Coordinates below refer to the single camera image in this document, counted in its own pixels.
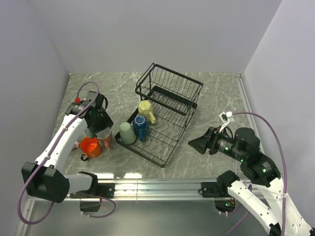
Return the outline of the pink floral mug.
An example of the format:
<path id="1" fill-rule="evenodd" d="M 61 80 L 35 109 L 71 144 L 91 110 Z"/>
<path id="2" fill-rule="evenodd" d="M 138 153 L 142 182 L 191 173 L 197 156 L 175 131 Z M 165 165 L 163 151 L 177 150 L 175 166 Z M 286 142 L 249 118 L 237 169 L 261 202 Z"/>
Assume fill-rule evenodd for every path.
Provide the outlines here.
<path id="1" fill-rule="evenodd" d="M 105 146 L 106 149 L 111 148 L 113 135 L 110 127 L 107 127 L 104 130 L 98 132 L 96 134 L 96 137 Z"/>

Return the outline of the orange mug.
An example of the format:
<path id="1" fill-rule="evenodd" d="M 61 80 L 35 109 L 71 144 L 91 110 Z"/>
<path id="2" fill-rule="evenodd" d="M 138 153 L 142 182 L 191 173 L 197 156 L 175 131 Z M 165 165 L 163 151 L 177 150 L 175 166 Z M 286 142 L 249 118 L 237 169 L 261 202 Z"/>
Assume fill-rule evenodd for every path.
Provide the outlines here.
<path id="1" fill-rule="evenodd" d="M 102 147 L 97 138 L 85 137 L 80 143 L 80 149 L 82 151 L 81 161 L 99 157 L 102 153 Z"/>

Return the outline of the mint green cup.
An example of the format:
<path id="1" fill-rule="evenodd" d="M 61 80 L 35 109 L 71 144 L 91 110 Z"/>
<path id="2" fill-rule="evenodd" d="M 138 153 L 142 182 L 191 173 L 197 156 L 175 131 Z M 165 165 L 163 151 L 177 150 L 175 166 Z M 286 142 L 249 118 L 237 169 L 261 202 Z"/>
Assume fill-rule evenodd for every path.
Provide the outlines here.
<path id="1" fill-rule="evenodd" d="M 133 127 L 128 122 L 123 122 L 119 126 L 121 140 L 124 144 L 130 145 L 135 142 L 136 135 Z"/>

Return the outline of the blue faceted mug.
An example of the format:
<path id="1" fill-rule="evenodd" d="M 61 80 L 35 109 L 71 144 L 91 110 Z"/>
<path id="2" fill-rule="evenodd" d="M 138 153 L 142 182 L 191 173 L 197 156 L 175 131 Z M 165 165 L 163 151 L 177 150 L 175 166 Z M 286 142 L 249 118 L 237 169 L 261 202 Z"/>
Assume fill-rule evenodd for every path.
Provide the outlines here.
<path id="1" fill-rule="evenodd" d="M 137 115 L 133 119 L 133 129 L 140 142 L 145 142 L 146 137 L 149 135 L 149 124 L 147 119 L 142 115 Z"/>

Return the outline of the yellow mug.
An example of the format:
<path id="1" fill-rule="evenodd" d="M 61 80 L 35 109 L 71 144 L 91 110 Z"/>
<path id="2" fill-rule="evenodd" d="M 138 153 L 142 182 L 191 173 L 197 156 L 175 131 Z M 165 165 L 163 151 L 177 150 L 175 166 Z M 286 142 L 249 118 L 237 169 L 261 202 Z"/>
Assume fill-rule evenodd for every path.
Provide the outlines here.
<path id="1" fill-rule="evenodd" d="M 153 106 L 150 101 L 142 100 L 138 105 L 138 114 L 144 116 L 150 124 L 156 124 L 157 119 L 154 116 Z"/>

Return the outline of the black wire dish rack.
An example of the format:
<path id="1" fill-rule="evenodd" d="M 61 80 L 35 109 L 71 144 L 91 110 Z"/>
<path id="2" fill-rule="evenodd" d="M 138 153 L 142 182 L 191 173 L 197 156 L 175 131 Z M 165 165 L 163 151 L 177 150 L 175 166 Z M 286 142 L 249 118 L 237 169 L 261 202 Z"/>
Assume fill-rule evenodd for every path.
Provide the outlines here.
<path id="1" fill-rule="evenodd" d="M 197 109 L 203 83 L 165 66 L 152 63 L 137 81 L 135 93 L 153 106 L 157 123 L 149 126 L 145 141 L 116 142 L 140 157 L 164 168 Z"/>

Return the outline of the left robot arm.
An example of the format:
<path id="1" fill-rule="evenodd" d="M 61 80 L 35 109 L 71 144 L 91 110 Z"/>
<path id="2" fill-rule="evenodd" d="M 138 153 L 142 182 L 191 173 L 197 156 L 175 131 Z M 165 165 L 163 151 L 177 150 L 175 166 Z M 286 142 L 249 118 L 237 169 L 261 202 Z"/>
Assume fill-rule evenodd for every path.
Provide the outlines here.
<path id="1" fill-rule="evenodd" d="M 107 98 L 95 91 L 89 91 L 86 99 L 68 106 L 59 130 L 45 151 L 22 167 L 28 195 L 61 203 L 67 195 L 80 191 L 89 198 L 98 194 L 95 174 L 79 172 L 65 176 L 62 171 L 75 142 L 84 132 L 89 138 L 96 138 L 113 126 L 107 106 Z"/>

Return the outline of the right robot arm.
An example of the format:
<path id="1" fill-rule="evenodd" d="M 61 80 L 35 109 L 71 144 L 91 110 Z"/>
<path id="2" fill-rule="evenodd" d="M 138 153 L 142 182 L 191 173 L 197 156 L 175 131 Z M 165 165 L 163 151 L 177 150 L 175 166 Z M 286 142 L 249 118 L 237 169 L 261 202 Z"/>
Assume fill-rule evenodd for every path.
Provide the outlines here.
<path id="1" fill-rule="evenodd" d="M 263 203 L 233 171 L 217 177 L 217 191 L 239 201 L 271 236 L 313 236 L 315 230 L 299 213 L 284 192 L 284 180 L 271 158 L 260 151 L 260 139 L 251 128 L 241 127 L 234 137 L 210 127 L 204 135 L 188 144 L 200 154 L 221 152 L 241 163 L 243 174 L 264 196 Z"/>

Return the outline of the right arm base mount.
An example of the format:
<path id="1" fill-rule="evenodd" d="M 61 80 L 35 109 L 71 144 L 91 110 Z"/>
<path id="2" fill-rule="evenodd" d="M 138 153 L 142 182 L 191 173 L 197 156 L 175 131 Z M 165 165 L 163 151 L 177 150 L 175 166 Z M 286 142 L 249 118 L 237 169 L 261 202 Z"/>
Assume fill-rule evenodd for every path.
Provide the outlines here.
<path id="1" fill-rule="evenodd" d="M 240 180 L 240 178 L 231 170 L 224 172 L 217 177 L 216 182 L 202 182 L 201 196 L 203 198 L 227 198 L 230 197 L 227 188 L 232 186 L 232 183 Z"/>

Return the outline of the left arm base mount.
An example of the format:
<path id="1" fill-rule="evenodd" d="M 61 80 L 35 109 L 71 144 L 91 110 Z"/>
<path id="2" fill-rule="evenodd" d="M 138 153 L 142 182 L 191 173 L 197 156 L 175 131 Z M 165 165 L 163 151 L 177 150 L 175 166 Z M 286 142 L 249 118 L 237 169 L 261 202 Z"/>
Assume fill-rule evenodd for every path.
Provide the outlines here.
<path id="1" fill-rule="evenodd" d="M 69 195 L 70 198 L 79 199 L 79 198 L 99 198 L 105 197 L 112 199 L 114 198 L 114 191 L 115 191 L 115 183 L 99 183 L 96 190 L 93 193 L 84 191 L 72 193 Z"/>

